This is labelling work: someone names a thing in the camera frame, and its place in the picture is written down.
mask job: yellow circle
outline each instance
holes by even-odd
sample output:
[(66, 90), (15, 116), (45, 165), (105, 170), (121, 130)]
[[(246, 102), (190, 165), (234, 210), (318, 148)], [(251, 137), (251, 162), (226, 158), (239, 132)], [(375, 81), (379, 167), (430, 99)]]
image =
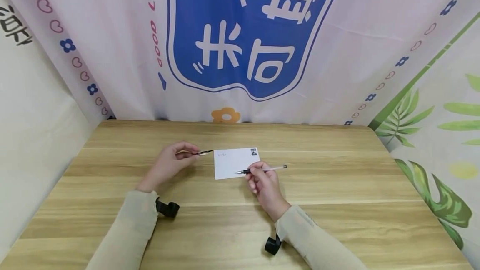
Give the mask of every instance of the yellow circle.
[(472, 179), (479, 174), (477, 166), (470, 162), (456, 162), (448, 166), (450, 173), (456, 178)]

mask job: wooden table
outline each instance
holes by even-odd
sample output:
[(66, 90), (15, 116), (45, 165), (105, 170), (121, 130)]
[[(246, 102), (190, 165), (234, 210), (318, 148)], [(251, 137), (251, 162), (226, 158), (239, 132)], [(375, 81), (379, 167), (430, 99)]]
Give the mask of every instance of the wooden table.
[[(472, 269), (367, 127), (117, 120), (95, 130), (0, 269), (84, 269), (127, 191), (178, 140), (256, 146), (271, 165), (287, 163), (278, 172), (287, 200), (371, 270)], [(243, 179), (215, 181), (212, 157), (159, 190), (181, 208), (173, 221), (159, 217), (142, 269), (309, 269), (289, 245), (263, 251), (271, 220)]]

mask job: paper card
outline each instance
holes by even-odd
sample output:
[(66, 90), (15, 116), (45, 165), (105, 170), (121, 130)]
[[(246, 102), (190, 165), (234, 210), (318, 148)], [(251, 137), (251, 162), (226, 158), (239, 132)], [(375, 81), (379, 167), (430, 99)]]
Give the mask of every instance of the paper card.
[(260, 161), (256, 147), (214, 150), (215, 179), (242, 178), (244, 174), (235, 174), (246, 170), (248, 166)]

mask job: beige sleeve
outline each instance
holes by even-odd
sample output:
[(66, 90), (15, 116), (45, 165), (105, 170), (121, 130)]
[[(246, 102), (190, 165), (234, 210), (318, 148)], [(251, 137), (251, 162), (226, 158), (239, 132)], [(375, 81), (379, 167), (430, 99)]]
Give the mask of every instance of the beige sleeve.
[(157, 194), (131, 191), (86, 270), (139, 270), (157, 224)]
[(275, 223), (277, 235), (292, 245), (313, 270), (366, 270), (337, 239), (318, 227), (299, 207), (290, 207)]

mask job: ballpoint pen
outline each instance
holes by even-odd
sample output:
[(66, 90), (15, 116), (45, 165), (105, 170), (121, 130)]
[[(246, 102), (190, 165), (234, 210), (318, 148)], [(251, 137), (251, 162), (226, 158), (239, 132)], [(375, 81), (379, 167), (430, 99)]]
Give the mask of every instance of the ballpoint pen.
[[(266, 172), (266, 171), (270, 171), (270, 170), (285, 169), (285, 168), (287, 168), (287, 165), (283, 165), (283, 166), (275, 167), (275, 168), (261, 169), (261, 170), (263, 172)], [(250, 169), (235, 172), (235, 174), (250, 174), (250, 173), (251, 173)]]
[(199, 156), (202, 156), (202, 155), (206, 155), (208, 153), (211, 153), (213, 150), (207, 150), (207, 151), (200, 151), (198, 153), (196, 153), (195, 155), (199, 155)]

